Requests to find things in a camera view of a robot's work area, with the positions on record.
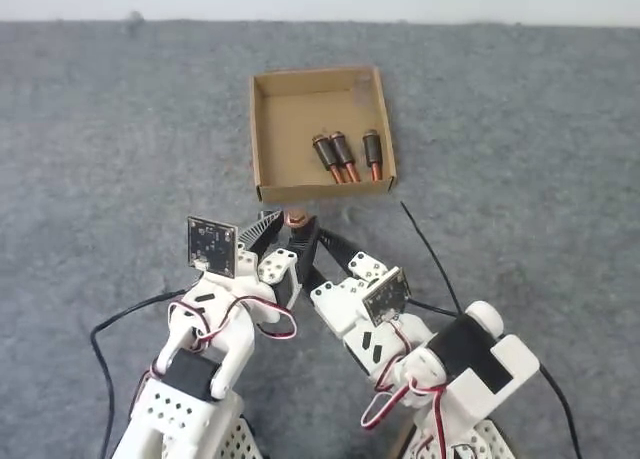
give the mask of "gray carpet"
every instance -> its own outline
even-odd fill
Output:
[[[370,63],[398,187],[313,210],[448,306],[406,200],[464,303],[494,303],[562,384],[585,457],[637,457],[638,58],[637,30],[0,25],[0,456],[95,457],[107,404],[90,328],[192,280],[188,214],[255,218],[247,77]],[[239,382],[260,444],[274,459],[384,457],[408,411],[360,430],[371,387],[305,298],[295,312],[297,340],[260,337]],[[115,437],[165,337],[162,307],[104,334]],[[573,457],[542,378],[496,416],[524,456]]]

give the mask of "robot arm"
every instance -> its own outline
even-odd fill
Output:
[[[253,353],[256,327],[278,339],[295,335],[289,310],[301,290],[300,273],[308,272],[300,267],[301,260],[308,262],[304,237],[293,244],[298,249],[266,255],[283,226],[282,212],[240,235],[233,226],[188,222],[189,260],[203,274],[169,305],[169,338],[151,366],[115,459],[211,459],[232,452],[225,448],[239,448],[240,438],[251,449],[247,457],[261,457],[233,387]],[[289,333],[263,328],[283,315],[292,322]]]
[[[317,285],[311,300],[375,384],[376,397],[390,397],[378,413],[365,411],[362,426],[375,427],[389,404],[416,408],[413,440],[402,456],[407,458],[431,457],[420,454],[431,454],[435,449],[428,448],[440,442],[480,443],[479,426],[495,436],[485,419],[539,368],[517,336],[504,336],[498,312],[485,302],[473,303],[435,334],[404,312],[411,292],[401,269],[388,268],[337,234],[321,230],[320,242],[348,277]],[[489,443],[482,449],[490,451]]]

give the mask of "circuit board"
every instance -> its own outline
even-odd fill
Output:
[[[234,278],[238,228],[197,217],[187,218],[189,265],[201,271]]]
[[[404,272],[400,268],[394,268],[371,286],[362,303],[369,313],[371,322],[378,326],[390,319],[390,316],[404,311],[410,298],[411,290]]]

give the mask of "open cardboard tray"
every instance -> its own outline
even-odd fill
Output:
[[[381,181],[371,180],[365,161],[362,135],[368,129],[380,134]],[[347,137],[362,182],[336,184],[316,155],[312,138],[334,131]],[[252,77],[251,141],[261,201],[382,193],[396,179],[389,119],[375,67],[289,70]]]

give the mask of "white wall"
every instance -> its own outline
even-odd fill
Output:
[[[0,20],[521,22],[640,26],[640,0],[0,0]]]

